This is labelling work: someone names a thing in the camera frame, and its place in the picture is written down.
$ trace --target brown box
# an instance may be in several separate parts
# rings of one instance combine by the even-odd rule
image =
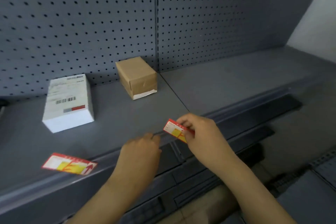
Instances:
[[[133,100],[157,92],[157,74],[141,57],[115,63],[120,82]]]

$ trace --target hand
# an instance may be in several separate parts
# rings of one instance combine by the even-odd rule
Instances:
[[[158,170],[161,150],[160,136],[146,133],[129,140],[121,148],[110,184],[125,190],[126,195],[137,199],[154,179]]]
[[[195,157],[217,176],[223,173],[230,162],[237,159],[213,120],[188,113],[176,122],[195,130],[195,136],[187,130],[182,132],[188,147]]]

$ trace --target white package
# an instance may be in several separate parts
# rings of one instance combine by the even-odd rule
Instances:
[[[50,81],[42,122],[55,133],[94,121],[85,74]]]

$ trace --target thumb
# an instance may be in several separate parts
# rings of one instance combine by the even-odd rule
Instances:
[[[190,133],[190,131],[188,131],[188,130],[183,130],[182,134],[184,135],[187,143],[189,143],[192,139],[194,139],[194,135],[192,133]]]

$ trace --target left hand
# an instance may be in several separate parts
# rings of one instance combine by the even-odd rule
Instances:
[[[115,169],[107,183],[125,190],[135,200],[153,181],[159,166],[160,136],[146,133],[121,148]]]

